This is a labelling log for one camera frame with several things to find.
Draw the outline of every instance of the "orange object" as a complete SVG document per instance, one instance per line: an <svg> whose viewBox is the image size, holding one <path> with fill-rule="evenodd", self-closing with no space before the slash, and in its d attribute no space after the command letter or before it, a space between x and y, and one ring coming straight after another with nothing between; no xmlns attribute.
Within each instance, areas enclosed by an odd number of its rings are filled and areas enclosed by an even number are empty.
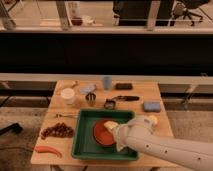
<svg viewBox="0 0 213 171"><path fill-rule="evenodd" d="M115 143L113 135L106 129L104 123L113 121L112 119L101 119L97 121L93 127L93 136L97 143L102 146L110 146Z"/></svg>
<svg viewBox="0 0 213 171"><path fill-rule="evenodd" d="M36 146L34 148L34 150L37 153L53 153L60 158L62 157L62 154L58 150L56 150L55 148L49 147L49 146Z"/></svg>

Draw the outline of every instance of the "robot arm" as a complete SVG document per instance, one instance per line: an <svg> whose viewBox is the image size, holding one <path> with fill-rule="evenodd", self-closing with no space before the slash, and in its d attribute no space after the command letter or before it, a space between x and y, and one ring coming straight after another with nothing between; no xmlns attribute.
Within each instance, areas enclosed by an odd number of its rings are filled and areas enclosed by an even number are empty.
<svg viewBox="0 0 213 171"><path fill-rule="evenodd" d="M155 136L153 121L147 116L136 117L127 124L105 126L112 132L117 150L127 146L194 170L213 168L213 144Z"/></svg>

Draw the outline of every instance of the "fork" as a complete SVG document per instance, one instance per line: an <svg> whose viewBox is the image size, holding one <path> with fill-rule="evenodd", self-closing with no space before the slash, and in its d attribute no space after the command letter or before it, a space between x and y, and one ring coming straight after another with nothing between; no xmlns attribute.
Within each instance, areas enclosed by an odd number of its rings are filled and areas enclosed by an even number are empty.
<svg viewBox="0 0 213 171"><path fill-rule="evenodd" d="M62 114L59 114L59 113L57 113L57 114L55 115L55 117L56 117L56 118L68 117L68 118L73 118L73 119L76 119L76 118L77 118L76 115L62 115Z"/></svg>

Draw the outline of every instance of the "blue cup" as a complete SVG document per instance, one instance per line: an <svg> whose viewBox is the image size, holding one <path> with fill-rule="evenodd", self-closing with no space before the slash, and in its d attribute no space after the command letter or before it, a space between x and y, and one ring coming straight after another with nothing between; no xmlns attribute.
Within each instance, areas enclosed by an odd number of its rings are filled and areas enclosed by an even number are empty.
<svg viewBox="0 0 213 171"><path fill-rule="evenodd" d="M102 78L102 84L103 84L104 90L110 90L112 88L112 78L109 76L104 76Z"/></svg>

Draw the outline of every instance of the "red plate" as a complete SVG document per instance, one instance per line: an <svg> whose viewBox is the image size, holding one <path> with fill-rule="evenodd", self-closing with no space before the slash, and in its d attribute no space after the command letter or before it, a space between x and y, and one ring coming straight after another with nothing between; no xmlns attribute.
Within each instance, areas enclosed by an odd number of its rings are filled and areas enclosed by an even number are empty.
<svg viewBox="0 0 213 171"><path fill-rule="evenodd" d="M104 123L112 119L101 119L93 127L93 136L97 143L102 146L110 146L115 143L113 135L105 128Z"/></svg>

